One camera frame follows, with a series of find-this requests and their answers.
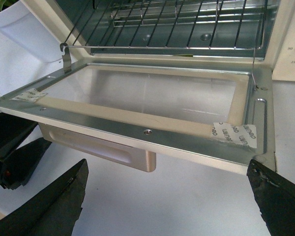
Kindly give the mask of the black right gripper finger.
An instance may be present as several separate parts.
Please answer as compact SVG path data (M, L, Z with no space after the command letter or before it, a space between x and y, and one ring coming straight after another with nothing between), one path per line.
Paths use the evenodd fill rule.
M295 236L295 184L252 159L247 176L272 236Z

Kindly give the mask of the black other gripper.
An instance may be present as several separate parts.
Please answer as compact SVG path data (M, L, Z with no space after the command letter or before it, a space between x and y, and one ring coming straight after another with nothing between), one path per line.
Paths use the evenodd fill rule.
M38 138L21 143L37 122L0 113L0 186L26 185L51 145ZM86 159L80 160L55 181L0 220L0 236L70 236L82 211L89 175Z

